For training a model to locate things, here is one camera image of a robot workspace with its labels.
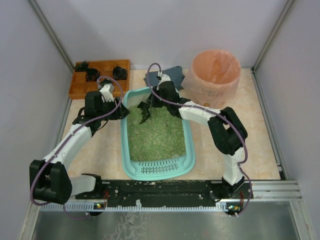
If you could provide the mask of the black slotted litter scoop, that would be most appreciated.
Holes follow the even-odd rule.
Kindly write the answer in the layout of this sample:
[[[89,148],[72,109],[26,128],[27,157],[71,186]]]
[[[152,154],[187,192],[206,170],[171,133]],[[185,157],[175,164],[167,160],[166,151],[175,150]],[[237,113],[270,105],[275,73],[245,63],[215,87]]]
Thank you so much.
[[[150,111],[149,111],[149,108],[151,106],[152,106],[151,103],[145,102],[145,101],[141,101],[139,103],[139,105],[137,106],[137,108],[141,110],[142,119],[140,121],[140,124],[145,123],[151,117],[151,114],[150,114]]]

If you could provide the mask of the teal plastic litter box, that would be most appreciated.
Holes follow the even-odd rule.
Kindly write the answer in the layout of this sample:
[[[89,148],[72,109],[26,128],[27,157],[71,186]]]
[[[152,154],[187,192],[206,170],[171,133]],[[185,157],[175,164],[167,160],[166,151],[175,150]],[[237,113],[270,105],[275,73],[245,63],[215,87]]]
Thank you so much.
[[[196,162],[190,123],[170,115],[165,107],[151,107],[151,117],[142,123],[138,105],[150,94],[147,87],[130,90],[122,101],[130,111],[120,123],[123,170],[129,178],[138,181],[185,175]]]

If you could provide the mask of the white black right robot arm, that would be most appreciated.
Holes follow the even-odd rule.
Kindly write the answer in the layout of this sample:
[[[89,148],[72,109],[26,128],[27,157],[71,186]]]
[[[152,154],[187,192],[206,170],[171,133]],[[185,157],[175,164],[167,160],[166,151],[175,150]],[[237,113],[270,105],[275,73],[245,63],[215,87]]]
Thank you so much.
[[[245,181],[240,170],[242,154],[247,154],[245,139],[248,133],[231,107],[222,110],[198,105],[190,99],[181,97],[171,81],[158,86],[128,91],[119,107],[124,117],[129,115],[128,107],[137,104],[142,110],[142,121],[151,116],[152,107],[165,107],[168,112],[182,120],[186,153],[178,157],[169,157],[151,163],[133,161],[129,150],[128,119],[121,121],[122,166],[128,177],[138,181],[156,181],[186,174],[195,164],[195,150],[189,122],[195,122],[209,128],[215,147],[223,154],[224,173],[222,185],[228,194],[235,193]]]

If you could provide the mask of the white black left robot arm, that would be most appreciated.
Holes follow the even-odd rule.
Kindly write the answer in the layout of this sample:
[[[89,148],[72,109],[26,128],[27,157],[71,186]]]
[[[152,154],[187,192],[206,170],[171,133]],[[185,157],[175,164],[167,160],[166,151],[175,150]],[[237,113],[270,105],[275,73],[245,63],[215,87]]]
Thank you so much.
[[[64,205],[70,197],[99,190],[102,184],[99,175],[83,173],[69,177],[68,168],[82,147],[108,121],[122,120],[128,114],[121,97],[113,97],[109,92],[87,93],[84,107],[79,110],[67,135],[52,152],[30,164],[31,202],[36,206],[49,203]]]

